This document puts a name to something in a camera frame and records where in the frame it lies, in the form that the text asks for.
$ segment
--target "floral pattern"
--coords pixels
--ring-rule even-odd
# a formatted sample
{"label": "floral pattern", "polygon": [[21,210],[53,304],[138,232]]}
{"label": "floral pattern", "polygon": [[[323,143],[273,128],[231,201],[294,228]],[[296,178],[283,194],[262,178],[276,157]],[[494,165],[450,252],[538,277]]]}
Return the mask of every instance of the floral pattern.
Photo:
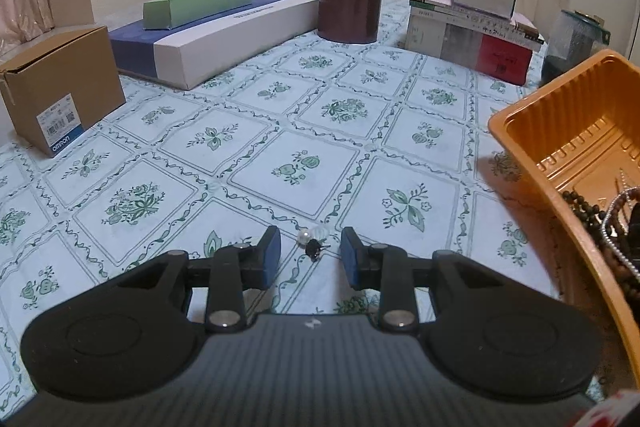
{"label": "floral pattern", "polygon": [[400,52],[397,52],[397,51],[394,51],[394,50],[385,51],[385,52],[383,52],[383,54],[385,54],[387,57],[391,58],[391,60],[398,60],[398,57],[400,57]]}
{"label": "floral pattern", "polygon": [[439,87],[423,89],[422,94],[433,105],[453,105],[458,100],[452,92]]}
{"label": "floral pattern", "polygon": [[222,142],[234,139],[233,134],[238,130],[238,124],[223,127],[218,131],[215,127],[207,127],[204,132],[197,132],[193,140],[187,142],[187,147],[206,144],[212,151],[217,150]]}
{"label": "floral pattern", "polygon": [[500,80],[494,80],[491,84],[491,89],[499,92],[500,94],[505,94],[507,92],[507,85]]}
{"label": "floral pattern", "polygon": [[153,183],[131,187],[129,190],[119,188],[111,198],[110,205],[105,213],[108,219],[103,219],[104,225],[116,223],[129,223],[137,225],[140,219],[155,214],[158,204],[164,200],[164,192],[159,192],[158,186]]}
{"label": "floral pattern", "polygon": [[[364,315],[367,314],[372,320],[378,319],[378,309],[380,308],[380,296],[378,295],[366,295],[361,293],[360,295],[354,295],[350,299],[343,299],[340,302],[336,302],[334,309],[330,313],[338,315]],[[316,313],[327,313],[325,310],[321,310],[316,307]]]}
{"label": "floral pattern", "polygon": [[0,245],[14,244],[20,227],[26,223],[24,218],[27,216],[31,216],[31,213],[10,208],[9,212],[0,218]]}
{"label": "floral pattern", "polygon": [[269,89],[258,91],[258,96],[264,97],[265,100],[271,100],[272,98],[275,98],[278,93],[288,91],[289,89],[291,89],[291,86],[287,86],[287,84],[276,81],[269,86]]}
{"label": "floral pattern", "polygon": [[417,144],[424,145],[427,149],[430,149],[436,145],[436,140],[442,136],[443,132],[440,127],[431,125],[428,122],[421,122],[418,126],[418,131],[411,138]]}
{"label": "floral pattern", "polygon": [[314,68],[322,70],[331,66],[332,60],[330,58],[322,57],[322,55],[311,55],[310,57],[300,57],[298,63],[305,70],[311,70]]}
{"label": "floral pattern", "polygon": [[147,125],[151,125],[153,124],[158,118],[160,118],[160,115],[162,114],[171,114],[174,113],[175,109],[173,107],[169,107],[167,105],[164,105],[162,107],[158,107],[157,109],[153,110],[153,111],[149,111],[145,116],[143,116],[140,120],[142,120],[144,123],[146,123]]}
{"label": "floral pattern", "polygon": [[[248,236],[248,237],[243,237],[242,239],[240,239],[238,241],[238,243],[246,243],[248,245],[251,244],[252,241],[252,236]],[[226,245],[228,247],[230,247],[233,244],[233,242],[229,242]],[[203,249],[202,249],[202,256],[203,257],[213,257],[213,254],[216,253],[216,250],[222,248],[223,245],[223,241],[220,238],[220,236],[216,233],[215,230],[211,230],[211,232],[209,233],[209,235],[207,236],[207,240],[203,245]],[[190,254],[190,256],[192,259],[197,259],[198,257],[200,257],[198,255],[198,252],[193,252]]]}
{"label": "floral pattern", "polygon": [[388,76],[386,76],[386,71],[371,71],[366,70],[363,74],[360,75],[360,81],[363,84],[367,84],[375,80],[379,84],[385,84],[388,81]]}
{"label": "floral pattern", "polygon": [[508,239],[501,243],[500,248],[498,248],[498,255],[504,259],[511,259],[513,264],[525,266],[527,264],[527,252],[524,251],[524,246],[529,242],[527,235],[517,228],[513,221],[507,221],[502,229],[507,233]]}
{"label": "floral pattern", "polygon": [[24,285],[24,288],[22,288],[20,292],[20,297],[27,301],[22,303],[23,309],[30,310],[37,308],[38,298],[57,291],[60,285],[58,285],[58,281],[54,276],[53,267],[49,265],[38,272],[38,279],[27,281],[27,284]]}
{"label": "floral pattern", "polygon": [[74,161],[73,166],[63,174],[62,179],[64,180],[66,179],[66,177],[78,173],[82,178],[86,178],[91,171],[95,171],[100,167],[101,160],[104,160],[108,157],[108,152],[95,154],[94,150],[91,149],[87,154],[84,155],[81,160]]}
{"label": "floral pattern", "polygon": [[506,151],[493,151],[489,165],[494,176],[502,176],[507,182],[516,182],[522,178],[520,167]]}
{"label": "floral pattern", "polygon": [[456,71],[453,70],[453,66],[447,68],[433,68],[438,74],[448,74],[450,76],[456,76]]}
{"label": "floral pattern", "polygon": [[356,118],[367,118],[368,114],[364,102],[357,98],[333,100],[332,103],[322,106],[322,116],[328,116],[331,121],[339,123],[356,120]]}
{"label": "floral pattern", "polygon": [[225,71],[218,76],[214,76],[211,80],[207,80],[202,87],[205,89],[212,89],[213,87],[224,86],[225,84],[231,84],[234,81],[236,74],[233,71]]}
{"label": "floral pattern", "polygon": [[315,169],[320,165],[320,158],[318,156],[308,156],[308,151],[299,151],[293,153],[292,163],[285,163],[280,167],[273,169],[271,174],[282,177],[284,181],[289,182],[289,185],[299,185],[300,180],[306,179],[304,173],[307,169]]}
{"label": "floral pattern", "polygon": [[392,190],[391,188],[388,188],[386,193],[389,197],[382,200],[382,206],[386,208],[385,212],[388,214],[382,220],[385,228],[388,229],[403,223],[406,218],[410,225],[424,232],[424,216],[420,210],[424,212],[431,210],[431,203],[427,197],[424,183],[418,185],[415,190],[411,190],[409,197],[402,190]]}

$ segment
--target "pearl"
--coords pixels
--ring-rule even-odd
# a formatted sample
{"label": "pearl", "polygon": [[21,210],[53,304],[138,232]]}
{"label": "pearl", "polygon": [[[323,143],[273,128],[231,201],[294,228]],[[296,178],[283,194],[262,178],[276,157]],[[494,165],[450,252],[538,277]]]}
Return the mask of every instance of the pearl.
{"label": "pearl", "polygon": [[311,234],[311,237],[313,237],[314,239],[317,239],[318,241],[322,242],[322,240],[327,240],[327,238],[329,238],[329,228],[326,225],[318,225],[316,227],[313,227],[309,233]]}
{"label": "pearl", "polygon": [[311,238],[312,236],[309,232],[309,229],[302,227],[300,230],[298,230],[298,242],[303,247],[306,247],[306,244],[311,241]]}

